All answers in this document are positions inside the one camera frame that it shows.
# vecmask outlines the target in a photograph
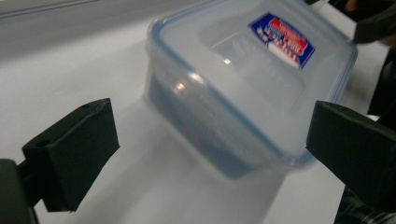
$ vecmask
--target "blue lid rim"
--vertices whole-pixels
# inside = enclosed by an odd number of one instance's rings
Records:
[[[151,27],[148,31],[148,33],[151,35],[152,40],[154,43],[163,50],[165,54],[167,54],[173,61],[175,61],[180,67],[182,67],[184,70],[187,71],[187,74],[189,73],[197,73],[195,69],[189,65],[186,61],[184,61],[177,53],[175,53],[166,43],[161,39],[160,37],[160,32],[162,28],[173,21],[179,20],[183,17],[189,16],[192,13],[196,13],[198,11],[201,11],[203,9],[213,7],[217,4],[220,4],[222,2],[225,2],[226,0],[211,0],[205,3],[202,3],[201,5],[191,7],[184,9],[176,14],[173,14],[171,16],[168,16],[166,18],[163,18],[161,20],[155,21],[154,23],[151,24]],[[352,50],[350,60],[348,62],[348,65],[345,69],[345,73],[343,74],[339,85],[336,89],[336,92],[334,93],[331,102],[336,103],[339,101],[341,94],[343,92],[343,89],[345,85],[347,84],[347,78],[349,72],[352,70],[354,62],[356,61],[357,57],[357,50]],[[307,150],[301,157],[299,158],[291,158],[286,156],[268,137],[266,137],[262,132],[260,132],[248,119],[246,119],[242,113],[240,113],[235,107],[231,105],[212,85],[210,85],[208,82],[206,82],[206,87],[208,91],[214,95],[214,97],[222,104],[224,105],[234,116],[236,116],[237,119],[239,119],[243,125],[245,125],[253,134],[258,136],[264,144],[266,144],[281,160],[286,161],[288,165],[293,166],[293,167],[303,167],[307,165],[309,162],[313,161],[314,156]]]

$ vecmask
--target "plastic food container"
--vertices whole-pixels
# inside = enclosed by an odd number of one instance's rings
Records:
[[[224,174],[313,159],[316,100],[336,103],[357,57],[303,1],[216,0],[148,30],[148,98]]]

